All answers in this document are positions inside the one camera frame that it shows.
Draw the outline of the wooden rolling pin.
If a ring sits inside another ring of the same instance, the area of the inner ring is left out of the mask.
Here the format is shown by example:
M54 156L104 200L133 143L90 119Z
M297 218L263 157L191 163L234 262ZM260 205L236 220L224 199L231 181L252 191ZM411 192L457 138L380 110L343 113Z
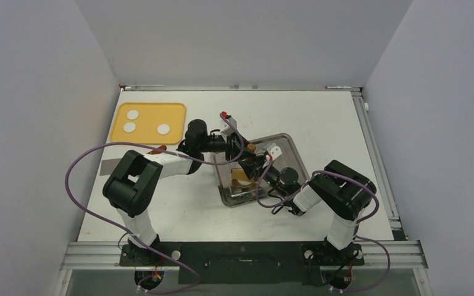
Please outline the wooden rolling pin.
M253 143L250 143L248 145L248 148L253 151L253 153L256 151L256 146ZM243 159L245 162L251 163L252 158L245 158ZM257 183L254 181L253 178L249 178L244 169L239 167L235 167L231 169L231 182L230 182L230 192L232 194L240 194L242 192L249 192L253 189L256 188ZM244 180L244 181L250 181L252 184L246 187L241 187L241 186L235 186L235 182L233 181L234 179L239 179L239 180Z

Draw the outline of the white dough piece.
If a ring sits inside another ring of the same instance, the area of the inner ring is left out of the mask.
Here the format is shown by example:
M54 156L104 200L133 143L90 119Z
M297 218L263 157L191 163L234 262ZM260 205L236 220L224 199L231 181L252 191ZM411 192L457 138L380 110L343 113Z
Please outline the white dough piece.
M235 186L241 186L241 187L246 187L252 184L250 181L244 181L244 180L239 180L239 179L234 179Z

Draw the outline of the stainless steel tray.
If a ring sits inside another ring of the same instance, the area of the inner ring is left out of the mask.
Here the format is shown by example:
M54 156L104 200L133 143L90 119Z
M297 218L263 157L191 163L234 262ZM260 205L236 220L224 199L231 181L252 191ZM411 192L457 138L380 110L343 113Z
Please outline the stainless steel tray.
M285 167L294 168L299 176L298 183L302 183L309 177L306 167L302 162L302 158L290 135L286 133L279 133L262 138L257 138L252 140L251 142L256 146L257 152L263 152L269 144L275 143L281 148L282 155L275 160L273 166L279 171ZM256 200L256 188L249 192L242 192L240 194L232 194L230 192L230 171L232 168L235 167L240 166L238 165L238 163L231 163L215 167L221 200L222 203L227 207L236 207L239 205L254 202Z

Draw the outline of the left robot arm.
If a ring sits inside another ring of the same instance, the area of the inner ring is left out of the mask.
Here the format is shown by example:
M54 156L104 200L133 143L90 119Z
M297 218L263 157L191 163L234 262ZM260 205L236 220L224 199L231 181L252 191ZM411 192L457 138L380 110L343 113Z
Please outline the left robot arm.
M175 151L143 155L127 151L120 159L102 194L117 209L136 247L135 257L144 265L154 264L159 257L159 236L152 227L148 207L161 179L191 175L207 163L205 153L224 153L228 162L251 158L255 146L235 131L233 118L223 119L223 128L210 134L205 121L188 123L185 138Z

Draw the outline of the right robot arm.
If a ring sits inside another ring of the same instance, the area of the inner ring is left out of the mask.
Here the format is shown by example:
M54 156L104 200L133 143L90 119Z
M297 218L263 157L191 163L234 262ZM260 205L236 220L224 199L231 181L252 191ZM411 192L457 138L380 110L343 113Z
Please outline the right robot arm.
M320 202L325 203L333 211L333 220L323 241L324 256L332 264L341 263L353 247L361 222L380 208L374 183L337 160L300 183L294 168L277 170L273 161L272 155L265 154L238 162L247 178L257 184L266 182L278 199L277 203L266 204L257 197L257 203L264 208L287 208L295 216L304 215Z

